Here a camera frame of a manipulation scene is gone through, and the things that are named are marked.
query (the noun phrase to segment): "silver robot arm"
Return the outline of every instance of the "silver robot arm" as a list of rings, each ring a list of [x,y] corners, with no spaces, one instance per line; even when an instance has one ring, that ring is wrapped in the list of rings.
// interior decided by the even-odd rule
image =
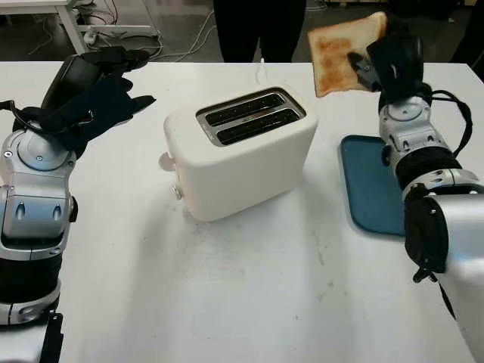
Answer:
[[[69,177],[87,143],[155,100],[131,99],[124,72],[149,54],[105,48],[68,58],[42,107],[15,116],[0,151],[0,363],[57,363],[63,334],[58,279],[77,202]]]
[[[402,189],[405,249],[419,266],[414,282],[439,283],[474,359],[484,362],[484,187],[456,160],[472,133],[470,110],[451,93],[421,82],[418,40],[385,38],[368,53],[382,89],[383,162]],[[430,122],[432,100],[455,102],[466,121],[454,152]]]
[[[430,106],[422,98],[385,106],[380,112],[380,135],[389,147],[395,173],[402,172],[399,163],[405,163],[406,157],[430,163],[424,155],[432,150],[451,155],[430,123]],[[420,266],[414,280],[429,277],[440,283],[477,362],[484,361],[483,192],[472,172],[456,167],[427,171],[410,180],[403,191],[405,249]]]

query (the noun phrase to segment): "toast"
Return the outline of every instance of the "toast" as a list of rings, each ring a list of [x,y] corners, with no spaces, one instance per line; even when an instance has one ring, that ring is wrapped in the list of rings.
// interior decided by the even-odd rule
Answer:
[[[366,47],[385,35],[386,15],[382,11],[363,19],[309,32],[316,96],[334,91],[366,89],[348,62],[348,53],[355,52],[368,59]]]

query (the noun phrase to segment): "gray floor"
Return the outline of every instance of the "gray floor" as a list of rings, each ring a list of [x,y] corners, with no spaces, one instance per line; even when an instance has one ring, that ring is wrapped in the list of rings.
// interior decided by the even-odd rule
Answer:
[[[140,0],[114,0],[119,11],[119,23],[146,23]],[[146,0],[153,18],[163,35],[164,54],[187,51],[193,43],[200,26],[210,12],[211,0]],[[96,0],[94,10],[106,11],[106,2]],[[308,0],[308,6],[314,6]],[[343,21],[354,20],[372,14],[375,11],[386,10],[383,5],[349,5],[347,7],[330,6],[326,11],[306,12],[303,29],[299,39],[294,62],[310,61],[307,32],[315,27],[331,25]],[[105,12],[95,13],[110,21]],[[425,16],[405,20],[412,32],[419,35],[424,43],[424,60],[427,62],[447,62],[453,55],[461,40],[467,21],[469,8],[457,8],[447,20],[433,20]],[[48,39],[43,30],[44,16],[13,15],[12,24],[0,26],[0,61],[61,61],[73,53],[73,48],[67,38],[64,28],[54,15],[48,15],[46,29],[52,34],[53,40],[35,53],[29,55],[38,44]],[[205,32],[215,25],[213,17],[207,24]],[[151,39],[129,39],[123,41],[127,48],[155,46]],[[161,61],[173,61],[175,57],[165,57]],[[206,44],[196,53],[187,56],[189,62],[221,62],[222,56],[216,31],[213,31]]]

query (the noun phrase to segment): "white table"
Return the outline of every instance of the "white table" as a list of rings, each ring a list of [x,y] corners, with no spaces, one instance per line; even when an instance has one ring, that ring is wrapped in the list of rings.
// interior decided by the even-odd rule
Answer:
[[[0,100],[40,104],[60,63],[2,63]],[[468,363],[439,288],[411,281],[402,240],[364,233],[346,206],[338,147],[377,135],[377,95],[316,99],[310,64],[268,65],[320,116],[299,187],[235,216],[194,221],[169,191],[163,120],[189,100],[256,83],[256,64],[149,64],[133,95],[158,101],[93,141],[71,177],[79,201],[61,272],[61,362]],[[465,65],[427,64],[425,79],[466,101],[474,135],[462,165],[484,177],[484,85]],[[433,106],[457,145],[457,108]],[[11,115],[0,113],[0,138]]]

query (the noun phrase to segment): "person's leg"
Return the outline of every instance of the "person's leg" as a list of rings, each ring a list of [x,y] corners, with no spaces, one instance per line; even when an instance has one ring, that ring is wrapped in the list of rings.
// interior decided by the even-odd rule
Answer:
[[[257,0],[213,0],[219,44],[225,62],[252,62],[259,40]]]
[[[482,35],[484,32],[484,0],[477,0],[472,10],[469,23],[467,24],[464,37],[457,51],[451,59],[451,63],[467,63],[473,66],[479,59],[484,47]]]
[[[264,3],[261,19],[261,51],[266,62],[291,62],[303,27],[306,0],[260,0]]]

